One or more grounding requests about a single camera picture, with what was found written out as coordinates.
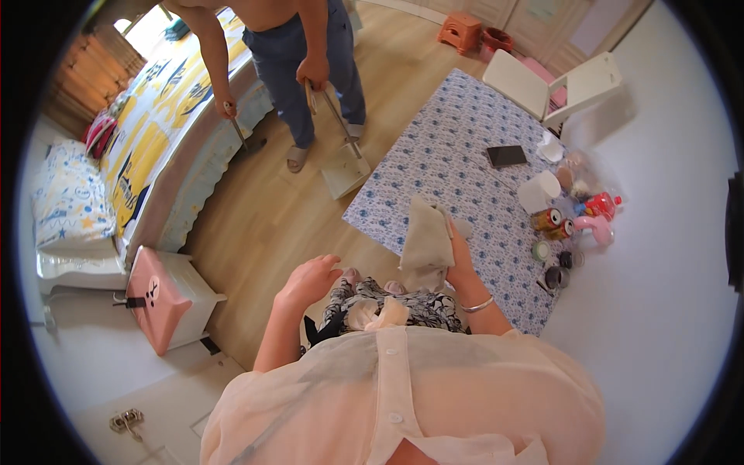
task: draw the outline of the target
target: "white door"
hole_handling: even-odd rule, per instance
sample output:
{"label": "white door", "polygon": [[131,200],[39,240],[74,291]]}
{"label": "white door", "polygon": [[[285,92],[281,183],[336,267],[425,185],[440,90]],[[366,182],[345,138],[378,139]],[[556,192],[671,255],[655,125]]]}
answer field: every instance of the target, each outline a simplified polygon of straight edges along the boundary
{"label": "white door", "polygon": [[[225,386],[243,372],[232,358],[218,353],[206,364],[89,408],[71,420],[102,464],[196,465],[209,414]],[[131,408],[143,414],[143,421],[132,426],[141,441],[126,429],[117,433],[109,427],[113,417]]]}
{"label": "white door", "polygon": [[518,0],[505,31],[514,50],[555,77],[611,51],[651,0]]}
{"label": "white door", "polygon": [[480,19],[484,27],[503,29],[516,0],[413,0],[413,3],[444,14],[466,11]]}

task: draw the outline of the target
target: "red bottle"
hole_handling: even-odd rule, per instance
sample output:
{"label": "red bottle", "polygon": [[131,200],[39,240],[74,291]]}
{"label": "red bottle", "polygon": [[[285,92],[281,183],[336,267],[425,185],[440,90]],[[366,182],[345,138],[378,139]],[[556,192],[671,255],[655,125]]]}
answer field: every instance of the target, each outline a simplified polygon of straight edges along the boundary
{"label": "red bottle", "polygon": [[609,221],[615,218],[615,206],[621,203],[623,200],[620,196],[613,199],[607,192],[602,192],[577,205],[577,213],[583,211],[590,217],[604,215]]}

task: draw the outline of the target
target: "window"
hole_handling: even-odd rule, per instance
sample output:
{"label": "window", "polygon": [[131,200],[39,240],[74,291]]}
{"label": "window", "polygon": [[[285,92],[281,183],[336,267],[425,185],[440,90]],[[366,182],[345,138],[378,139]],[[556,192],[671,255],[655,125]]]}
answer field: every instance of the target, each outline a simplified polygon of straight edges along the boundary
{"label": "window", "polygon": [[176,18],[177,15],[166,10],[162,4],[157,4],[132,22],[119,19],[114,23],[114,27],[144,59],[148,60],[155,46],[163,40],[165,28]]}

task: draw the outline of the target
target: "gray cloth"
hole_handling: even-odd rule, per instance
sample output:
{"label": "gray cloth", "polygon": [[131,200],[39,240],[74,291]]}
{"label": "gray cloth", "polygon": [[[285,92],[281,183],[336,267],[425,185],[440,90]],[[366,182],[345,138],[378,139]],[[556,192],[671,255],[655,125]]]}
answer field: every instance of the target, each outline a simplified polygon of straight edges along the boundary
{"label": "gray cloth", "polygon": [[[409,292],[439,292],[444,288],[447,268],[455,265],[448,218],[443,205],[429,205],[418,195],[411,198],[399,266],[403,286]],[[463,237],[470,237],[467,221],[453,222]]]}

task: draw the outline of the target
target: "blue floral tablecloth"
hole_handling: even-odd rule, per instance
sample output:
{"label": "blue floral tablecloth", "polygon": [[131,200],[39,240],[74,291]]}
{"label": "blue floral tablecloth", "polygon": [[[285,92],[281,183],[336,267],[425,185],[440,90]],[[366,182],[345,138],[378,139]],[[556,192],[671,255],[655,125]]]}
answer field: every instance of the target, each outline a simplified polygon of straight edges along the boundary
{"label": "blue floral tablecloth", "polygon": [[[473,265],[494,300],[524,333],[538,336],[557,297],[536,282],[532,258],[541,235],[516,189],[551,168],[536,154],[545,128],[503,95],[454,69],[405,128],[344,212],[344,220],[400,255],[408,207],[418,193],[472,224]],[[521,145],[527,164],[490,167],[486,147]],[[553,256],[570,246],[551,242]]]}

